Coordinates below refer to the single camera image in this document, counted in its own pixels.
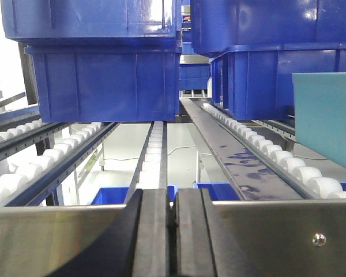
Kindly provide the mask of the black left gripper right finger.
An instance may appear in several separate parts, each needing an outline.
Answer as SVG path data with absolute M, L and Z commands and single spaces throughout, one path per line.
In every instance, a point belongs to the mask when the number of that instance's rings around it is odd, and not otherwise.
M 225 225 L 207 190 L 178 190 L 175 211 L 179 275 L 258 276 L 256 266 Z

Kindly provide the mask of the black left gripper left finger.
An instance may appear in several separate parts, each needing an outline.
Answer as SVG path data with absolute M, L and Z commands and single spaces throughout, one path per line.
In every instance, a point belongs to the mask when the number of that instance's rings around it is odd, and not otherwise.
M 136 190 L 115 220 L 51 276 L 168 276 L 168 198 Z

